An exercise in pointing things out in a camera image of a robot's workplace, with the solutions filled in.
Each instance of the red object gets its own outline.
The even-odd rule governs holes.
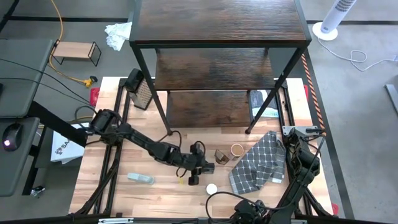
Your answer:
[[[338,205],[336,205],[335,203],[332,203],[331,208],[333,209],[333,214],[338,215],[338,210],[339,210]]]
[[[90,104],[95,106],[97,104],[98,95],[100,94],[100,88],[90,89]]]
[[[307,102],[308,102],[308,86],[304,85],[304,90],[305,90],[305,96],[307,97]]]

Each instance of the computer mouse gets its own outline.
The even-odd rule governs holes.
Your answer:
[[[22,142],[22,125],[10,124],[2,134],[2,146],[6,151],[15,151]]]

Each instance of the wooden shelf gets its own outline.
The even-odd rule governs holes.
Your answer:
[[[90,58],[93,54],[93,43],[60,41],[55,47],[54,57]]]
[[[157,90],[263,90],[275,85],[264,49],[159,49]]]
[[[295,0],[137,0],[136,44],[299,44]]]
[[[173,91],[167,97],[171,128],[250,125],[247,91]]]

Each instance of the shelf leg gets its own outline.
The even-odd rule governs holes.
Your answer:
[[[150,76],[147,64],[145,63],[145,59],[142,54],[142,51],[137,45],[135,45],[133,43],[130,43],[130,46],[132,48],[132,51],[134,52],[134,55],[136,56],[138,65],[140,66],[141,71],[144,74],[145,81],[147,82],[150,93],[152,94],[152,97],[154,98],[154,102],[156,104],[157,110],[159,111],[160,117],[162,118],[164,126],[166,127],[167,134],[170,135],[172,133],[172,130],[170,129],[169,122],[167,121],[166,115],[163,111],[162,104],[160,103],[160,100],[159,100],[159,96],[157,95],[157,92],[155,90],[154,82],[152,81],[152,77]]]
[[[257,114],[254,117],[254,119],[250,122],[250,126],[245,130],[246,134],[250,134],[250,132],[253,129],[254,125],[256,125],[256,123],[260,119],[262,113],[266,110],[266,108],[269,105],[269,103],[271,102],[271,100],[276,96],[276,94],[278,93],[279,88],[285,82],[287,76],[293,70],[294,66],[296,65],[298,60],[301,58],[301,55],[305,52],[306,49],[307,49],[307,46],[296,49],[296,51],[294,52],[293,56],[290,58],[289,62],[287,62],[287,65],[284,68],[282,74],[280,74],[278,80],[276,81],[275,87],[268,94],[266,100],[263,102],[262,106],[260,107],[260,110],[257,112]]]

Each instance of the white bottle cap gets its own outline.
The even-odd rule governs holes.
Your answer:
[[[209,184],[206,187],[206,191],[209,195],[212,195],[217,192],[217,186],[215,184]]]

